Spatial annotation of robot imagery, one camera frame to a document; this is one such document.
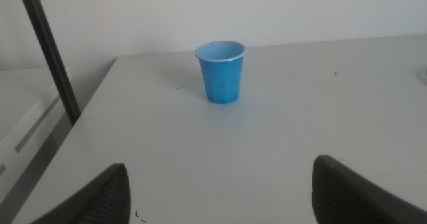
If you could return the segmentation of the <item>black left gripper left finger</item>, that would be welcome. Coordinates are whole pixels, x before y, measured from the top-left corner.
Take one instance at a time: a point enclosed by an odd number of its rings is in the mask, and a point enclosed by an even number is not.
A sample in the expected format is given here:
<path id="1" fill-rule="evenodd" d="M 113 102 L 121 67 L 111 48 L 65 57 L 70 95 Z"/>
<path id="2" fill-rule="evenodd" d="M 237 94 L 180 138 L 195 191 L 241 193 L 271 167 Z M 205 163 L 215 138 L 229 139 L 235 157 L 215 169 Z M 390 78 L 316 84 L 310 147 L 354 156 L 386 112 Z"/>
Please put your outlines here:
<path id="1" fill-rule="evenodd" d="M 131 191 L 127 169 L 116 163 L 34 224 L 128 224 Z"/>

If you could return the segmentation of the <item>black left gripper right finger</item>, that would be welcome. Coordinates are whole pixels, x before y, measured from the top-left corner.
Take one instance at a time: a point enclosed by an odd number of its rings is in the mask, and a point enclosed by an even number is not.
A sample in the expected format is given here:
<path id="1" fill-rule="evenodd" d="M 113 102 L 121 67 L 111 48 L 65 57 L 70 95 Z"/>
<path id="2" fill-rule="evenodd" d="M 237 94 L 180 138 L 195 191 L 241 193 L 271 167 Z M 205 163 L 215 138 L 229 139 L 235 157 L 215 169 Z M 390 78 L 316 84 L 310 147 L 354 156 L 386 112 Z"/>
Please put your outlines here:
<path id="1" fill-rule="evenodd" d="M 375 185 L 329 155 L 316 157 L 312 209 L 318 223 L 421 224 L 426 211 Z"/>

